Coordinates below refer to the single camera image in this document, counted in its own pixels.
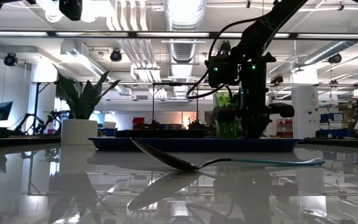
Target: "pipe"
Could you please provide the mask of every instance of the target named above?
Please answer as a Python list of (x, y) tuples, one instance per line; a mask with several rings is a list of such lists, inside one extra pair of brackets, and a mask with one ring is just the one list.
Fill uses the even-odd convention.
[[(131, 21), (130, 21), (130, 24), (131, 24), (131, 27), (134, 31), (139, 31), (139, 28), (137, 26), (137, 19), (136, 19), (136, 3), (135, 3), (135, 0), (129, 0), (129, 3), (131, 5)], [(148, 54), (148, 51), (145, 47), (145, 43), (144, 43), (144, 40), (138, 40), (138, 43), (146, 57), (146, 61), (147, 61), (147, 64), (150, 66), (152, 63), (151, 63), (151, 60), (150, 60), (150, 56)]]
[[(112, 11), (114, 12), (111, 16), (111, 20), (107, 21), (108, 23), (108, 27), (110, 26), (110, 23), (113, 27), (109, 27), (111, 30), (118, 30), (121, 31), (121, 26), (118, 23), (118, 16), (117, 16), (117, 4), (116, 7), (112, 9)], [(124, 51), (126, 52), (127, 56), (129, 57), (129, 60), (132, 62), (132, 64), (134, 64), (137, 68), (141, 67), (140, 62), (138, 61), (138, 59), (135, 56), (135, 53), (132, 51), (130, 44), (128, 43), (127, 39), (123, 39), (121, 40), (121, 42), (119, 41), (120, 46), (124, 49)]]
[[(114, 31), (116, 30), (113, 25), (113, 17), (107, 17), (106, 18), (106, 25), (109, 28), (109, 30)], [(129, 50), (127, 49), (127, 45), (124, 43), (125, 40), (117, 39), (118, 44), (121, 46), (121, 48), (125, 51), (126, 55), (128, 56), (129, 60), (134, 63), (135, 60), (132, 57), (132, 55), (129, 53)]]
[[(358, 33), (358, 28), (352, 30), (352, 32)], [(352, 47), (357, 44), (358, 40), (348, 40), (348, 41), (333, 41), (328, 45), (325, 45), (323, 48), (316, 50), (312, 54), (309, 54), (304, 59), (305, 65), (313, 65), (317, 62), (320, 62), (326, 58), (329, 58), (333, 55), (338, 54), (339, 52)]]
[(340, 68), (340, 67), (344, 66), (346, 63), (349, 63), (349, 62), (354, 61), (354, 60), (356, 60), (356, 59), (358, 59), (358, 56), (356, 56), (356, 57), (354, 57), (354, 58), (351, 58), (351, 59), (349, 59), (349, 60), (347, 60), (347, 61), (345, 61), (345, 62), (342, 62), (342, 63), (340, 63), (340, 64), (338, 64), (338, 65), (335, 65), (335, 66), (333, 66), (332, 68), (329, 68), (329, 69), (327, 69), (327, 70), (325, 70), (325, 71), (319, 73), (319, 75), (320, 75), (320, 74), (323, 74), (323, 73), (326, 73), (326, 72), (330, 72), (330, 71), (332, 71), (332, 70), (334, 70), (334, 69)]
[[(124, 30), (130, 30), (128, 23), (127, 23), (127, 6), (126, 6), (126, 0), (120, 0), (121, 2), (121, 19), (120, 24)], [(143, 57), (140, 54), (139, 49), (136, 46), (136, 43), (133, 39), (129, 39), (128, 44), (131, 46), (130, 51), (134, 53), (134, 58), (137, 58), (137, 62), (140, 63), (142, 68), (146, 67), (146, 64), (144, 63)]]
[[(165, 23), (169, 31), (196, 31), (203, 24), (206, 10), (206, 0), (166, 0)], [(196, 44), (170, 44), (171, 62), (190, 63), (196, 53)], [(188, 78), (193, 70), (192, 65), (171, 65), (175, 78)], [(185, 86), (175, 86), (173, 91), (183, 92)]]
[[(147, 23), (146, 23), (146, 2), (145, 0), (139, 1), (140, 5), (140, 27), (142, 28), (142, 31), (148, 31)], [(153, 68), (158, 68), (157, 61), (155, 60), (154, 51), (152, 48), (152, 44), (150, 39), (144, 40), (146, 47), (148, 48), (148, 52), (150, 55), (150, 60), (152, 62)]]
[(357, 77), (358, 76), (358, 69), (356, 71), (353, 71), (351, 73), (347, 73), (347, 74), (343, 74), (343, 75), (339, 75), (337, 77), (332, 78), (331, 80), (337, 80), (337, 81), (344, 81), (353, 77)]

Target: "cable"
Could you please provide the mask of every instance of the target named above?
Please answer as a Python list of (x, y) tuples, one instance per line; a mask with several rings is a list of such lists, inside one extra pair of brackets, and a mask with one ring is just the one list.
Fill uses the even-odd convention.
[(23, 112), (25, 112), (25, 111), (27, 111), (26, 109), (25, 109), (25, 104), (24, 104), (24, 91), (25, 91), (25, 75), (26, 75), (26, 73), (27, 73), (27, 62), (26, 61), (24, 61), (24, 78), (23, 78), (23, 92), (22, 92), (22, 98), (23, 98)]
[[(210, 61), (211, 59), (211, 55), (212, 55), (212, 51), (213, 51), (213, 48), (215, 46), (215, 43), (216, 41), (218, 40), (219, 36), (224, 32), (226, 31), (228, 28), (232, 27), (232, 26), (235, 26), (235, 25), (238, 25), (238, 24), (243, 24), (243, 23), (247, 23), (247, 22), (253, 22), (253, 21), (256, 21), (258, 19), (261, 19), (263, 17), (265, 17), (266, 15), (268, 15), (269, 13), (263, 15), (263, 16), (259, 16), (259, 17), (255, 17), (255, 18), (252, 18), (252, 19), (244, 19), (244, 20), (241, 20), (241, 21), (237, 21), (237, 22), (233, 22), (233, 23), (230, 23), (229, 25), (223, 27), (223, 29), (221, 29), (221, 31), (219, 31), (219, 33), (216, 35), (214, 41), (212, 42), (212, 45), (211, 45), (211, 48), (209, 49), (209, 53), (208, 53), (208, 61)], [(224, 84), (222, 84), (221, 86), (217, 87), (217, 89), (215, 90), (212, 90), (208, 93), (204, 93), (202, 95), (196, 95), (196, 96), (190, 96), (190, 93), (198, 86), (198, 84), (200, 84), (204, 79), (205, 77), (208, 75), (208, 69), (207, 71), (205, 71), (205, 74), (187, 91), (186, 93), (186, 98), (189, 99), (189, 100), (193, 100), (193, 99), (197, 99), (197, 98), (202, 98), (202, 97), (206, 97), (206, 96), (209, 96), (213, 93), (216, 93), (218, 90), (220, 90), (221, 88), (224, 87)]]
[(5, 78), (6, 78), (6, 65), (5, 65), (5, 71), (4, 71), (4, 80), (2, 81), (2, 100), (1, 103), (4, 101), (4, 93), (5, 93)]
[(25, 115), (21, 116), (9, 129), (11, 129), (13, 126), (15, 126)]
[(16, 5), (9, 4), (9, 3), (5, 3), (5, 5), (11, 6), (11, 7), (23, 8), (23, 9), (39, 9), (39, 8), (41, 8), (41, 6), (16, 6)]

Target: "plant tray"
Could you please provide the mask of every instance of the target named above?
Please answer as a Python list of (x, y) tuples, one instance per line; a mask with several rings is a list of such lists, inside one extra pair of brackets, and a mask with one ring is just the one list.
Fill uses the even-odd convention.
[[(129, 138), (89, 138), (100, 151), (138, 152)], [(139, 138), (163, 152), (292, 152), (298, 139)]]

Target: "metal spoon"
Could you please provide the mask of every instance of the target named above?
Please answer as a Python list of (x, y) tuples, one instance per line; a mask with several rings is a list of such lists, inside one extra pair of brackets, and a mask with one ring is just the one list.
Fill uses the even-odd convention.
[(200, 165), (193, 165), (187, 161), (181, 160), (176, 158), (175, 156), (171, 156), (167, 153), (159, 151), (158, 149), (144, 144), (143, 142), (132, 139), (131, 141), (144, 153), (153, 157), (154, 159), (158, 160), (162, 164), (167, 166), (176, 168), (178, 170), (199, 170), (203, 167), (208, 165), (214, 164), (216, 162), (251, 162), (251, 163), (259, 163), (259, 164), (273, 164), (273, 165), (280, 165), (280, 166), (317, 166), (325, 163), (324, 159), (310, 159), (307, 161), (294, 161), (294, 162), (286, 162), (286, 161), (266, 161), (266, 160), (258, 160), (258, 159), (230, 159), (230, 158), (223, 158), (223, 159), (213, 159), (211, 161), (206, 161)]

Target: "blue spoon handle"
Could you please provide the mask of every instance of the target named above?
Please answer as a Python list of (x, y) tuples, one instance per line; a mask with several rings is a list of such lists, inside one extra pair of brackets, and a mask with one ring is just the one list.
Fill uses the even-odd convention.
[(296, 162), (286, 162), (286, 161), (266, 161), (258, 159), (231, 159), (234, 162), (251, 162), (259, 164), (274, 164), (280, 166), (317, 166), (324, 164), (326, 161), (324, 159), (310, 159), (307, 161), (296, 161)]

